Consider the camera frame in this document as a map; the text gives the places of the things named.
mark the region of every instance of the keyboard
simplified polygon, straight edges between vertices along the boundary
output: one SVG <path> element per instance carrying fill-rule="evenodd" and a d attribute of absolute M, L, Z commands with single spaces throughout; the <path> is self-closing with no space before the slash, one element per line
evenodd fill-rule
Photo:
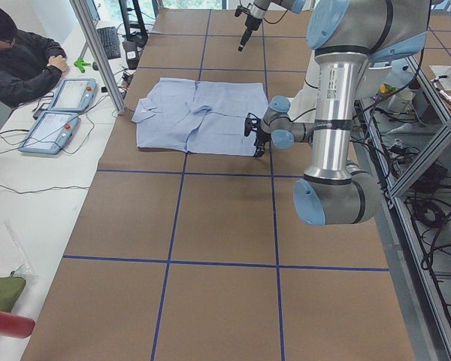
<path fill-rule="evenodd" d="M 107 26 L 97 29 L 97 33 L 107 59 L 120 58 L 120 42 L 117 28 L 115 26 Z"/>

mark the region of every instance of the green fabric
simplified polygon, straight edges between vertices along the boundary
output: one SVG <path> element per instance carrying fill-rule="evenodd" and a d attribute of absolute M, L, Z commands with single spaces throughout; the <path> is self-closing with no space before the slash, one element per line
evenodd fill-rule
<path fill-rule="evenodd" d="M 25 279 L 21 277 L 0 278 L 0 311 L 11 312 L 15 302 L 25 288 Z"/>

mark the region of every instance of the metal pole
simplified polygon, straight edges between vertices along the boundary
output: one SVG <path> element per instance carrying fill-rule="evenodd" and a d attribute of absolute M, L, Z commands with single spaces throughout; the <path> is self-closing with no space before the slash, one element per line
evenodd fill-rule
<path fill-rule="evenodd" d="M 114 73 L 110 68 L 107 56 L 105 55 L 104 48 L 98 38 L 95 25 L 92 20 L 92 15 L 86 4 L 85 0 L 70 0 L 75 16 L 78 19 L 83 34 L 85 35 L 86 43 L 89 45 L 92 52 L 93 59 L 98 64 L 98 71 L 104 80 L 107 91 L 112 99 L 112 102 L 117 110 L 118 114 L 123 114 L 126 110 L 122 95 L 120 94 L 119 87 L 114 78 Z"/>

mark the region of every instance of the white cloth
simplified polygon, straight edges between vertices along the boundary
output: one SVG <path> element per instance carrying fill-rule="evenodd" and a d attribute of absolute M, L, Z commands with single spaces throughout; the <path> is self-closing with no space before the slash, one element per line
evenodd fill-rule
<path fill-rule="evenodd" d="M 138 147 L 252 156 L 256 137 L 244 136 L 244 121 L 248 113 L 262 117 L 267 107 L 261 83 L 161 78 L 139 100 L 132 121 Z"/>

